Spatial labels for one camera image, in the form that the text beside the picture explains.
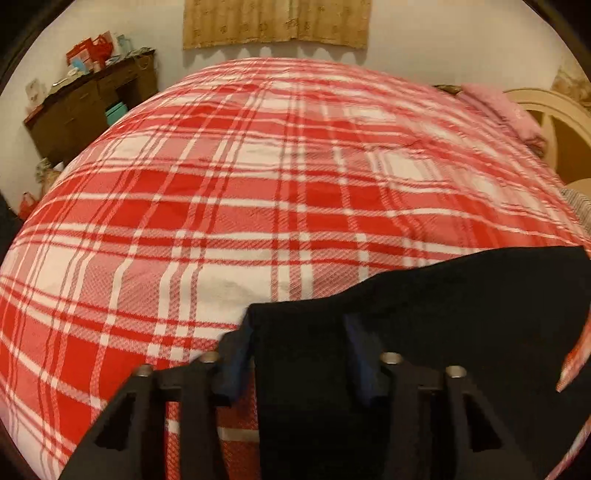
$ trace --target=black cloth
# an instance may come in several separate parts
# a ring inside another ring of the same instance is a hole
[[[0,194],[0,264],[21,227],[22,220],[10,209]]]
[[[355,399],[346,313],[414,365],[464,366],[544,478],[591,410],[589,366],[555,390],[589,311],[590,266],[580,247],[507,248],[251,305],[263,479],[380,477],[389,412]]]

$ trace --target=wall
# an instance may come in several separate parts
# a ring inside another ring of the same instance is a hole
[[[75,0],[40,35],[0,96],[0,190],[13,206],[23,191],[38,192],[39,157],[22,125],[25,84],[37,77],[49,87],[65,73],[65,52],[106,30],[158,50],[161,89],[205,66],[250,56],[336,60],[432,84],[549,88],[564,56],[560,38],[522,0],[373,2],[367,51],[299,42],[183,51],[184,0]]]

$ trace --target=metal bolt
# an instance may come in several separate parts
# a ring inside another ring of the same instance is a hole
[[[404,358],[402,358],[402,355],[400,355],[400,353],[395,352],[384,352],[382,353],[382,355],[379,356],[379,359],[382,361],[382,363],[385,363],[386,365],[398,365],[404,362]]]
[[[154,371],[154,367],[152,367],[152,365],[143,364],[134,370],[134,376],[135,377],[149,377],[150,375],[152,375],[153,371]]]
[[[445,373],[447,373],[452,378],[463,378],[466,376],[467,372],[464,367],[460,367],[459,365],[451,365],[445,369]]]
[[[220,358],[220,354],[214,351],[205,352],[199,357],[199,361],[204,364],[214,364]]]

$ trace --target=pillow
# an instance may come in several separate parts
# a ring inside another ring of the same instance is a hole
[[[562,193],[565,200],[574,210],[581,225],[585,228],[587,233],[591,235],[591,199],[586,195],[569,188],[563,188],[560,193]]]

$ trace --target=bedsheet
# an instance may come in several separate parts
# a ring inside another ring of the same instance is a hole
[[[312,60],[203,69],[84,150],[16,238],[0,270],[0,419],[56,479],[135,366],[213,349],[251,303],[483,249],[590,252],[561,187],[509,131],[432,87]],[[587,360],[589,325],[559,388]],[[230,477],[257,478],[252,392],[218,417]]]

